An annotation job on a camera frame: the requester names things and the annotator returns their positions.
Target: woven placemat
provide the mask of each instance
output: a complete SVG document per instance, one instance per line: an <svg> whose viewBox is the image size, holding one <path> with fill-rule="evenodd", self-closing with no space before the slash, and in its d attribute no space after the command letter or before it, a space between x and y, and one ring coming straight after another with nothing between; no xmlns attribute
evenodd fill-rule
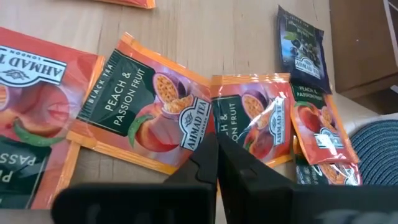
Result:
<svg viewBox="0 0 398 224"><path fill-rule="evenodd" d="M398 185L398 120L376 121L351 137L363 184Z"/></svg>

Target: ahmad tea packet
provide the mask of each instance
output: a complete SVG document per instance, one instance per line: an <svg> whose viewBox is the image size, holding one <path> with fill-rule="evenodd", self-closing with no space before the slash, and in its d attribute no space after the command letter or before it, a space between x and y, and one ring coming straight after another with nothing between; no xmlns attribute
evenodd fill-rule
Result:
<svg viewBox="0 0 398 224"><path fill-rule="evenodd" d="M292 123L308 163L358 163L333 96L299 82L292 93Z"/></svg>
<svg viewBox="0 0 398 224"><path fill-rule="evenodd" d="M331 93L323 52L323 31L279 6L278 39L283 72L292 80Z"/></svg>
<svg viewBox="0 0 398 224"><path fill-rule="evenodd" d="M215 75L211 96L217 133L225 133L260 161L291 160L289 74Z"/></svg>
<svg viewBox="0 0 398 224"><path fill-rule="evenodd" d="M0 208L51 207L75 168L66 140L104 58L0 28Z"/></svg>
<svg viewBox="0 0 398 224"><path fill-rule="evenodd" d="M155 0L96 0L114 4L121 4L124 6L141 7L144 9L155 8Z"/></svg>
<svg viewBox="0 0 398 224"><path fill-rule="evenodd" d="M68 139L171 174L213 131L210 81L124 34Z"/></svg>

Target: orange tea packet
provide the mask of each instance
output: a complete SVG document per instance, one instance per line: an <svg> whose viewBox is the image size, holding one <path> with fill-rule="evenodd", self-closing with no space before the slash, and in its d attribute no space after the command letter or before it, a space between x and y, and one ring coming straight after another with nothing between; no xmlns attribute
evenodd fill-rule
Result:
<svg viewBox="0 0 398 224"><path fill-rule="evenodd" d="M291 160L288 73L215 75L211 97L217 133L268 166Z"/></svg>
<svg viewBox="0 0 398 224"><path fill-rule="evenodd" d="M333 96L297 82L292 93L292 122L308 163L358 163Z"/></svg>
<svg viewBox="0 0 398 224"><path fill-rule="evenodd" d="M353 163L310 165L301 150L299 140L293 140L294 161L298 184L362 185L359 167Z"/></svg>
<svg viewBox="0 0 398 224"><path fill-rule="evenodd" d="M155 0L96 0L114 4L121 4L124 6L135 6L144 9L153 9L156 7Z"/></svg>
<svg viewBox="0 0 398 224"><path fill-rule="evenodd" d="M171 174L214 131L209 86L125 33L67 138Z"/></svg>
<svg viewBox="0 0 398 224"><path fill-rule="evenodd" d="M80 146L66 140L104 58L0 27L0 208L51 207Z"/></svg>

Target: table surface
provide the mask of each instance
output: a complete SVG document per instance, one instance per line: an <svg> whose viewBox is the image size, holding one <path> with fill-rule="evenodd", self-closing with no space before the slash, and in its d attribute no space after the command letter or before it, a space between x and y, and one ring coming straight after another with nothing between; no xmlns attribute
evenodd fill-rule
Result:
<svg viewBox="0 0 398 224"><path fill-rule="evenodd" d="M123 32L205 77L278 72L278 4L325 31L334 83L329 0L157 0L153 10L84 0L0 0L0 26L108 57ZM348 132L376 116L335 95ZM276 168L293 177L293 164ZM161 182L167 176L82 149L71 184ZM217 223L224 223L222 204ZM48 211L0 210L0 223L51 223Z"/></svg>

